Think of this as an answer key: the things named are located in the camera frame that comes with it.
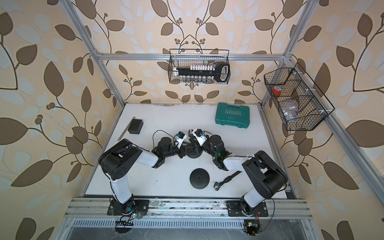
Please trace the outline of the black round stand base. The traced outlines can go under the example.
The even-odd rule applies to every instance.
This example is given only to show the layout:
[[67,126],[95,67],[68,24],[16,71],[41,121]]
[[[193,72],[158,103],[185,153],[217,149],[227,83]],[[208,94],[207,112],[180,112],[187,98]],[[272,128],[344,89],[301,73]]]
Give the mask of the black round stand base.
[[203,153],[203,150],[197,147],[191,147],[186,150],[187,157],[191,159],[199,158],[202,155],[202,153]]

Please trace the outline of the black microphone stand pole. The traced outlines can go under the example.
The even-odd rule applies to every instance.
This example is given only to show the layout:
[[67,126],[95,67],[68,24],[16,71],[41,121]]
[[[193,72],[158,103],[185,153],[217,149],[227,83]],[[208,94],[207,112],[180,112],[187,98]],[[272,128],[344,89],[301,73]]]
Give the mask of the black microphone stand pole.
[[193,148],[196,148],[196,137],[193,135],[193,130],[188,131],[188,138],[189,138],[190,145]]

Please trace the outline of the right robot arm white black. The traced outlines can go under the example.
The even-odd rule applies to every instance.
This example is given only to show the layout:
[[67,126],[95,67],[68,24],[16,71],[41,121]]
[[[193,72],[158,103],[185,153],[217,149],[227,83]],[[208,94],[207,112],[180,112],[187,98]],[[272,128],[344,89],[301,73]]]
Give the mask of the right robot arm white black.
[[215,191],[237,175],[247,174],[253,187],[240,198],[240,206],[237,207],[237,210],[245,216],[254,216],[261,202],[270,200],[288,183],[286,173],[264,151],[258,151],[252,156],[233,155],[225,149],[224,142],[218,135],[209,137],[200,133],[192,139],[197,141],[198,150],[213,157],[213,163],[220,170],[235,171],[222,182],[216,182]]

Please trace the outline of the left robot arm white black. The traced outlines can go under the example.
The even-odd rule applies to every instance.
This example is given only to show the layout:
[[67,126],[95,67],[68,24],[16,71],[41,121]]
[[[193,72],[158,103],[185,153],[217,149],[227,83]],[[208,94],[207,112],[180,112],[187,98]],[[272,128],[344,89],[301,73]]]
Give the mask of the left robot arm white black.
[[152,150],[147,151],[127,139],[120,140],[99,158],[99,165],[109,179],[113,191],[110,207],[115,215],[128,216],[136,211],[134,195],[129,187],[128,173],[135,163],[157,169],[165,163],[166,158],[179,156],[183,158],[187,151],[183,146],[186,136],[174,139],[164,137]]

